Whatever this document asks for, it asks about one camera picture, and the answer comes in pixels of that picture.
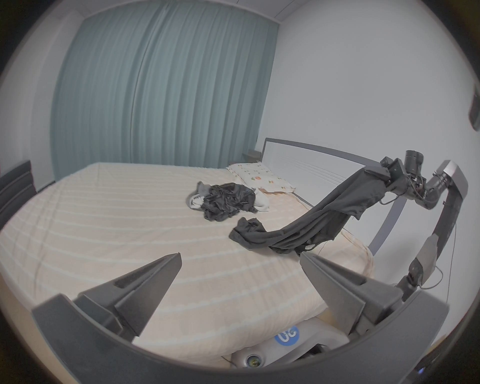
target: blue circular logo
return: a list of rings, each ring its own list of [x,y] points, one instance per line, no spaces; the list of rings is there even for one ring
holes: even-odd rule
[[[300,337],[300,331],[297,327],[293,326],[290,329],[287,329],[285,332],[279,333],[275,336],[275,340],[278,344],[285,347],[294,345]]]

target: floor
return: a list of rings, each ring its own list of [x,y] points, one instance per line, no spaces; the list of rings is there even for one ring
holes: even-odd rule
[[[0,378],[2,384],[55,384],[29,356],[1,312]]]

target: black cloth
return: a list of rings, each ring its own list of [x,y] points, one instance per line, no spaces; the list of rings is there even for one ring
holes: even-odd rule
[[[229,237],[249,250],[270,247],[277,253],[295,250],[298,255],[333,240],[350,216],[360,220],[365,209],[385,195],[385,175],[389,172],[375,168],[380,175],[371,173],[372,167],[358,170],[310,211],[279,230],[267,232],[256,218],[242,217]]]
[[[254,203],[254,191],[244,185],[228,183],[212,186],[201,208],[207,220],[223,221],[240,210],[257,213]]]

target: pillow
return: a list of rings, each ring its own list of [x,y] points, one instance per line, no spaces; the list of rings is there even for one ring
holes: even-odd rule
[[[258,188],[266,192],[293,192],[292,185],[278,177],[260,161],[258,163],[237,163],[227,169],[239,176],[249,188]]]

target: bed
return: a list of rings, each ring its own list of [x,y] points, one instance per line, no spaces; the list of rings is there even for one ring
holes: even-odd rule
[[[288,150],[300,148],[273,139],[268,143],[263,161],[272,170],[282,156],[296,156]],[[343,161],[337,155],[328,156]],[[362,166],[348,161],[354,168]],[[349,175],[350,166],[344,167],[344,176],[336,169],[338,183]],[[142,335],[134,340],[144,349],[192,363],[225,366],[229,354],[321,316],[326,305],[295,253],[248,251],[228,234],[242,216],[257,217],[267,230],[283,227],[312,205],[297,192],[308,185],[319,190],[317,184],[322,182],[314,174],[307,185],[292,180],[299,186],[296,193],[268,194],[268,212],[241,212],[217,223],[208,222],[202,212],[185,203],[200,180],[239,182],[226,169],[97,163],[29,198],[0,232],[0,272],[15,305],[29,311],[59,292],[74,299],[83,290],[180,252],[181,271]],[[385,222],[392,220],[392,213],[380,214],[385,221],[380,220],[380,229],[371,229],[380,235],[361,232],[366,240],[385,237]],[[372,276],[373,256],[364,245],[366,240],[347,228],[315,252]],[[6,305],[2,299],[4,311],[8,311]]]

